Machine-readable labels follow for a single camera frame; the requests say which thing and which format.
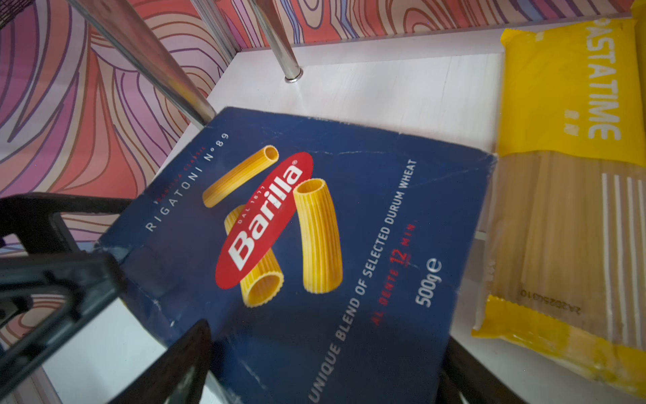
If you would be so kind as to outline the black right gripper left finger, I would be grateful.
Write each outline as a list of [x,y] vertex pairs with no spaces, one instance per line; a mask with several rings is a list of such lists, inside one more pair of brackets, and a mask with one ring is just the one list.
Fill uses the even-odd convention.
[[211,355],[210,327],[202,319],[111,402],[198,403]]

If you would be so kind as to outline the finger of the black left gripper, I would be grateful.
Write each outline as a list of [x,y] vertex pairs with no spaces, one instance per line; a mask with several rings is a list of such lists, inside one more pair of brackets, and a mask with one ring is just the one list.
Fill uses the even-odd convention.
[[81,195],[29,193],[1,199],[1,246],[14,235],[27,254],[71,254],[80,251],[62,213],[120,214],[133,200]]
[[110,254],[36,254],[1,260],[1,303],[8,323],[45,298],[55,308],[1,353],[1,395],[6,397],[125,290]]

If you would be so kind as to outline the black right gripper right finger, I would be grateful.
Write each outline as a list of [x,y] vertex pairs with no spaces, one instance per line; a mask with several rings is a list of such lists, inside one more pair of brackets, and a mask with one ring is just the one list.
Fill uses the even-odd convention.
[[453,337],[439,374],[436,403],[525,403]]

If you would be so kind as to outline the yellow Pastatime spaghetti bag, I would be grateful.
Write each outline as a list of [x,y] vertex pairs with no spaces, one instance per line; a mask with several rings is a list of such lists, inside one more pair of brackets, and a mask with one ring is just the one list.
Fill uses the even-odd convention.
[[645,127],[637,22],[506,30],[472,331],[645,395]]
[[635,21],[635,40],[639,65],[639,82],[642,98],[643,115],[646,112],[646,1],[636,0],[631,6],[632,18]]

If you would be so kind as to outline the blue Barilla rigatoni box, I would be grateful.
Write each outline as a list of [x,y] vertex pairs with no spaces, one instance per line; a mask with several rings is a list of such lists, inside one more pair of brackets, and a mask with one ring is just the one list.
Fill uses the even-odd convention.
[[432,403],[492,153],[223,109],[96,248],[168,345],[210,326],[235,403]]

